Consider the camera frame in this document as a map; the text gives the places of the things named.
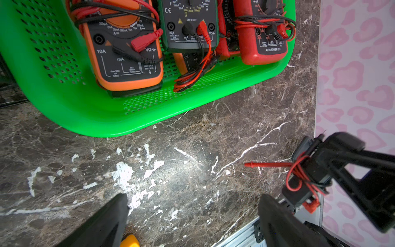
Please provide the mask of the yellow Aneng multimeter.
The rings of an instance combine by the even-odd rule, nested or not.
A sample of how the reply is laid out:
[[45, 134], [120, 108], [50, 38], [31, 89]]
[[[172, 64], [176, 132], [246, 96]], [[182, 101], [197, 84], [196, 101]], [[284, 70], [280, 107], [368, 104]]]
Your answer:
[[140, 243], [137, 238], [131, 234], [121, 242], [120, 247], [140, 247]]

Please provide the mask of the red Aneng large multimeter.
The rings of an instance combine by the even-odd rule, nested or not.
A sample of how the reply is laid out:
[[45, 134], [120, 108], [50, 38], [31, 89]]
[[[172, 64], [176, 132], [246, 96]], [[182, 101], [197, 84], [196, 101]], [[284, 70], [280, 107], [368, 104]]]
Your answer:
[[235, 30], [242, 62], [264, 65], [282, 60], [296, 37], [296, 22], [277, 1], [234, 1]]

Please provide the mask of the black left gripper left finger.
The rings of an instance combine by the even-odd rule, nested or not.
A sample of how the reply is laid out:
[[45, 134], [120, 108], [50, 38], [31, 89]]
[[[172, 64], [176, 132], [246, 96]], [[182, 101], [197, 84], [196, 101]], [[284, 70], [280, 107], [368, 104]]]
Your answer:
[[119, 193], [57, 246], [119, 247], [128, 213], [127, 195]]

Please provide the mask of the orange Victor multimeter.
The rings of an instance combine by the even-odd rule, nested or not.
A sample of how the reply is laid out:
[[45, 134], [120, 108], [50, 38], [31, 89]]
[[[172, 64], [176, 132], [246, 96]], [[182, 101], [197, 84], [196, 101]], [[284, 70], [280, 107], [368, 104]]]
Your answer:
[[66, 1], [85, 39], [97, 84], [128, 91], [163, 80], [159, 15], [151, 1]]
[[181, 75], [185, 75], [188, 72], [195, 70], [201, 61], [201, 56], [196, 52], [188, 54], [173, 53], [172, 55]]

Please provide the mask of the small green multimeter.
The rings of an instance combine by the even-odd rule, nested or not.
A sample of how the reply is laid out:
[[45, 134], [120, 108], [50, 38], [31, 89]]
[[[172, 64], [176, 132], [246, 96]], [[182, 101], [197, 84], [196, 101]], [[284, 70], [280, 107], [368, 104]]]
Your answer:
[[313, 154], [323, 143], [324, 134], [311, 139], [304, 136], [291, 157], [290, 162], [245, 163], [246, 167], [286, 167], [288, 173], [282, 194], [293, 208], [303, 206], [309, 213], [314, 213], [321, 205], [319, 195], [327, 195], [331, 179], [321, 171], [313, 160]]

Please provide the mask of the small red multimeter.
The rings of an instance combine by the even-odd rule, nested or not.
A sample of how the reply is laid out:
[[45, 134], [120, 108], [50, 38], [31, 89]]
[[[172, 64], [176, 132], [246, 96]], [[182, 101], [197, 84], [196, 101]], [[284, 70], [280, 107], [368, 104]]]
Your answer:
[[216, 53], [221, 60], [240, 55], [238, 33], [234, 22], [235, 11], [232, 0], [218, 1], [219, 44]]

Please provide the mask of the large green XLUE multimeter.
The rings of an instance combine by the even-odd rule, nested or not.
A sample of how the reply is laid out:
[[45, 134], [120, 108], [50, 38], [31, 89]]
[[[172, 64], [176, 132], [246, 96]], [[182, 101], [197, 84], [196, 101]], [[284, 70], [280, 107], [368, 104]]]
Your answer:
[[150, 86], [150, 87], [144, 87], [141, 89], [128, 90], [128, 91], [109, 91], [109, 90], [107, 90], [107, 93], [112, 98], [126, 98], [126, 97], [140, 96], [140, 95], [153, 93], [153, 92], [159, 91], [162, 88], [162, 86], [163, 86], [163, 82], [160, 81], [160, 83], [158, 83], [157, 85]]

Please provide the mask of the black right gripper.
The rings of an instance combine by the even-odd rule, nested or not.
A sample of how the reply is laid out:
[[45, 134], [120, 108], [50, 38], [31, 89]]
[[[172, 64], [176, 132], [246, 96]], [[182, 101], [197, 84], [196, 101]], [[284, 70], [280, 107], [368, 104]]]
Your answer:
[[395, 227], [395, 155], [368, 151], [347, 132], [328, 136], [312, 156], [381, 233]]

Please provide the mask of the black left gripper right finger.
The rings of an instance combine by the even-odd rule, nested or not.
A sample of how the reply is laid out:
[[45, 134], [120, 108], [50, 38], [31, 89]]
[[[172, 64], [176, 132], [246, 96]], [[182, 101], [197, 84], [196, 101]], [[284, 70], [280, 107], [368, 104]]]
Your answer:
[[258, 204], [260, 227], [268, 247], [326, 247], [319, 237], [281, 206], [273, 197], [262, 194]]

